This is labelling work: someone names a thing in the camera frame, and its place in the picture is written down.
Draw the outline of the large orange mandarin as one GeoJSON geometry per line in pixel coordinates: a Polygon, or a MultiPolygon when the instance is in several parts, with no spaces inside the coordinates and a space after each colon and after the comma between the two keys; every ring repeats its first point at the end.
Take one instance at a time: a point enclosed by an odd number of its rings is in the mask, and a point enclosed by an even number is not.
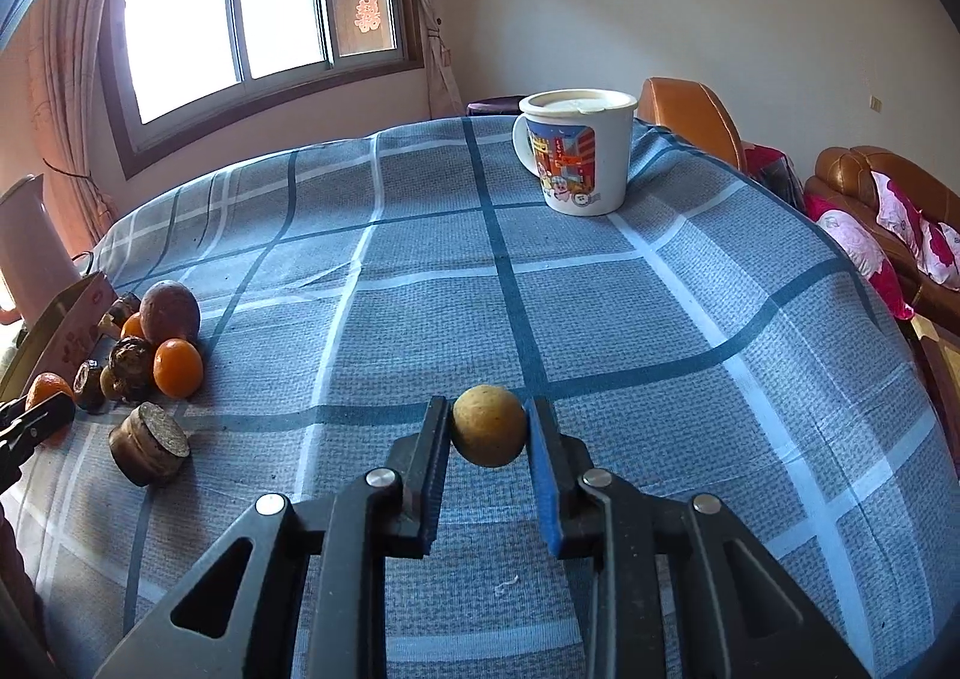
{"type": "MultiPolygon", "coordinates": [[[[63,376],[57,375],[53,372],[43,372],[32,380],[31,386],[26,393],[26,409],[36,408],[39,404],[49,399],[57,393],[68,394],[70,397],[75,397],[75,393],[71,389],[70,383],[63,376]]],[[[68,432],[70,432],[70,427],[65,425],[63,429],[57,430],[44,442],[46,447],[57,448],[64,443],[65,438],[67,438],[68,432]]]]}

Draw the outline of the purple beetroot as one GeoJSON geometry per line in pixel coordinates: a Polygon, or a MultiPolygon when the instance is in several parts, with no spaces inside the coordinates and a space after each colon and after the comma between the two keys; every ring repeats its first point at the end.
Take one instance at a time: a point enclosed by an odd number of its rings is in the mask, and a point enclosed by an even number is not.
{"type": "Polygon", "coordinates": [[[174,337],[195,342],[200,331],[199,302],[182,282],[160,280],[142,298],[140,325],[153,346],[174,337]]]}

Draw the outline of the small tan longan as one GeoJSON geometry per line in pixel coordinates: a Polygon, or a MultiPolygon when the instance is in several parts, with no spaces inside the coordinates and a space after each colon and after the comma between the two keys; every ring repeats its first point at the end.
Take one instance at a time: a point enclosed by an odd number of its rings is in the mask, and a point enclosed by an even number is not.
{"type": "Polygon", "coordinates": [[[503,386],[477,385],[452,406],[452,442],[469,463],[503,468],[526,445],[527,414],[516,394],[503,386]]]}

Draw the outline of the pink metal tin box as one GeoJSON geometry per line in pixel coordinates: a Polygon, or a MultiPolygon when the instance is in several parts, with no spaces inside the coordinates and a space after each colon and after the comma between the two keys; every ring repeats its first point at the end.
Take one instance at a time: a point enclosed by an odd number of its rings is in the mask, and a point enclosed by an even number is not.
{"type": "Polygon", "coordinates": [[[60,292],[3,365],[3,403],[23,396],[39,373],[57,373],[73,383],[76,370],[101,337],[99,321],[116,298],[103,271],[60,292]]]}

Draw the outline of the pink electric kettle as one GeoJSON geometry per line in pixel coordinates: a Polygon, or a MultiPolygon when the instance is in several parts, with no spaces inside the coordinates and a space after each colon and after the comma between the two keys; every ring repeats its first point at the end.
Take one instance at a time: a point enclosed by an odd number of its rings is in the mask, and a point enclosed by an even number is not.
{"type": "Polygon", "coordinates": [[[28,328],[80,280],[44,204],[43,175],[26,175],[2,195],[2,276],[28,328]]]}

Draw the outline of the pink curtain left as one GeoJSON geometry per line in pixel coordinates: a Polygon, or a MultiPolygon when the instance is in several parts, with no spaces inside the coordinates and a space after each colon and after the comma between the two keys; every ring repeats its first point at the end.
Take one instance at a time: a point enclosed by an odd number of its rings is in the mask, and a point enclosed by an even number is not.
{"type": "Polygon", "coordinates": [[[34,142],[65,247],[91,247],[116,219],[89,167],[89,128],[106,0],[37,0],[26,16],[34,142]]]}

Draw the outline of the brown leather sofa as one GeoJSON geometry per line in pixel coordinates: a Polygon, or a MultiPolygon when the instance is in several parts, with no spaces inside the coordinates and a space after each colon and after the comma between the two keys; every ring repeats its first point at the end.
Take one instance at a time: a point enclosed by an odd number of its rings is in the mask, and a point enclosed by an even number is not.
{"type": "Polygon", "coordinates": [[[921,315],[958,331],[958,195],[882,147],[828,147],[805,191],[851,214],[895,269],[921,315]]]}

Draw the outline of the pink floral cloth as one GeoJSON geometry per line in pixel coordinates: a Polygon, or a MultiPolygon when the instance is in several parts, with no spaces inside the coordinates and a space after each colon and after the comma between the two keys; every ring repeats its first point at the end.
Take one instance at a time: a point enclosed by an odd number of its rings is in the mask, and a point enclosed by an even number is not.
{"type": "Polygon", "coordinates": [[[748,142],[745,167],[809,219],[830,229],[861,271],[947,330],[958,330],[958,195],[901,155],[828,147],[800,183],[786,154],[748,142]]]}

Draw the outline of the brown framed window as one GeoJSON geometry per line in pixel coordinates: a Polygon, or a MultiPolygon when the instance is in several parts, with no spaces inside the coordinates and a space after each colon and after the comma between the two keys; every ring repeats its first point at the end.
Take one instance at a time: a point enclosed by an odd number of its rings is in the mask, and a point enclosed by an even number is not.
{"type": "Polygon", "coordinates": [[[420,58],[415,0],[107,0],[101,35],[127,178],[240,119],[420,58]]]}

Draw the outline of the white printed mug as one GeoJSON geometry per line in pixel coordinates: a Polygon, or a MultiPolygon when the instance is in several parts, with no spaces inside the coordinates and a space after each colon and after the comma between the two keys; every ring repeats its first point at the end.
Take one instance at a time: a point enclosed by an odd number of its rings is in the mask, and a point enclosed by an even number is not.
{"type": "Polygon", "coordinates": [[[519,102],[512,146],[550,209],[597,217],[622,206],[636,108],[634,95],[607,89],[539,92],[519,102]]]}

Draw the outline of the orange leather chair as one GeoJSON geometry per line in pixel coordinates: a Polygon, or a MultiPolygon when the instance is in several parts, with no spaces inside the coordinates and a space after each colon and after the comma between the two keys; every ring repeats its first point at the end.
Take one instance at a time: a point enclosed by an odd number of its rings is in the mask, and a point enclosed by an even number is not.
{"type": "Polygon", "coordinates": [[[673,77],[648,77],[641,89],[638,116],[646,123],[664,126],[734,169],[747,170],[736,123],[706,84],[673,77]]]}

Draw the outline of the purple round stool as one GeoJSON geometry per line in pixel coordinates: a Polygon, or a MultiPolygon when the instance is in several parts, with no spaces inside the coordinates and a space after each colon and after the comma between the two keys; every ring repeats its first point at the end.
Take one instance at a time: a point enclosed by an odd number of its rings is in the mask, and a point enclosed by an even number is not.
{"type": "Polygon", "coordinates": [[[519,107],[521,100],[523,100],[522,95],[501,95],[501,97],[479,98],[478,100],[467,103],[467,115],[516,116],[521,113],[521,107],[519,107]]]}

